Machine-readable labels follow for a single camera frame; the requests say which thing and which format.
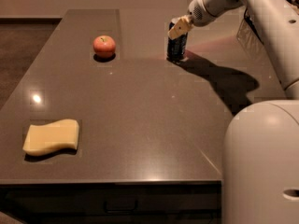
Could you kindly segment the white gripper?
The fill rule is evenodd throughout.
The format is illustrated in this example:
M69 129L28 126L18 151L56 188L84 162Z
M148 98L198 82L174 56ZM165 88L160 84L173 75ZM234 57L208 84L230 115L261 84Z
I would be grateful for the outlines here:
M225 12L241 7L239 0L192 0L188 6L188 15L171 20L174 26L168 31L171 40L187 34L193 26L203 27Z

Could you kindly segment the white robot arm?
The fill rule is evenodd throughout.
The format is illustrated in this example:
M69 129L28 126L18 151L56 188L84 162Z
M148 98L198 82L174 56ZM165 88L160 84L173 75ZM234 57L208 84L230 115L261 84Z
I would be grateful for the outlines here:
M286 97L240 111L223 144L222 223L299 224L299 14L286 0L192 0L177 38L246 6Z

